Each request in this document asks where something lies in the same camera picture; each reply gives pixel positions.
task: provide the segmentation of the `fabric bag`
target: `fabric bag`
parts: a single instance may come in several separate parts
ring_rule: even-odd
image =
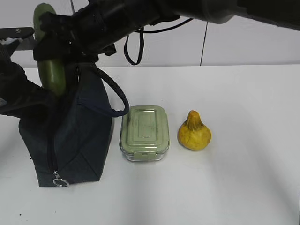
[[[42,187],[99,181],[110,144],[112,117],[129,103],[120,87],[95,64],[76,64],[79,82],[50,109],[44,120],[22,118],[19,131]],[[74,69],[66,76],[74,76]],[[111,109],[105,81],[121,98],[123,111]]]

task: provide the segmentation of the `green cucumber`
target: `green cucumber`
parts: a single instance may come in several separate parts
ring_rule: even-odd
[[[45,13],[55,14],[55,10],[49,4],[42,3],[34,10],[33,23],[35,29],[35,39],[40,42],[45,33],[40,29],[39,17]],[[65,68],[61,59],[45,60],[37,62],[38,73],[43,88],[51,90],[56,96],[62,96],[66,91]]]

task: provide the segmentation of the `white wall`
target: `white wall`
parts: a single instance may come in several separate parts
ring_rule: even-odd
[[[242,17],[208,26],[203,65],[300,63],[300,32]]]
[[[32,17],[41,0],[2,0],[0,27],[33,26]],[[47,0],[58,14],[71,15],[70,0]],[[75,9],[88,4],[87,0],[73,0]],[[185,20],[161,23],[146,30],[169,27]],[[192,21],[185,26],[161,34],[145,35],[145,52],[139,66],[198,66],[205,34],[203,21]],[[226,24],[209,23],[203,62],[210,65],[297,64],[300,62],[300,32],[278,28],[249,19],[234,17]],[[125,39],[116,43],[117,53],[100,56],[100,67],[129,67],[124,57]],[[128,49],[136,60],[138,34],[130,35]],[[25,68],[35,68],[31,51],[16,52],[13,61]]]

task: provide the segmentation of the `food container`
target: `food container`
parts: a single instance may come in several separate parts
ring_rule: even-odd
[[[170,146],[168,118],[160,106],[132,106],[123,116],[122,153],[130,161],[161,160]]]

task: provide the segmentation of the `metal bracket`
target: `metal bracket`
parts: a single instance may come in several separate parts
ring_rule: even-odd
[[[14,44],[13,51],[23,51],[32,50],[36,42],[33,38],[34,29],[32,27],[22,27],[22,28],[2,28],[0,29],[0,40],[5,41],[9,38],[11,42],[7,45],[11,45],[15,40],[19,40],[19,44]]]

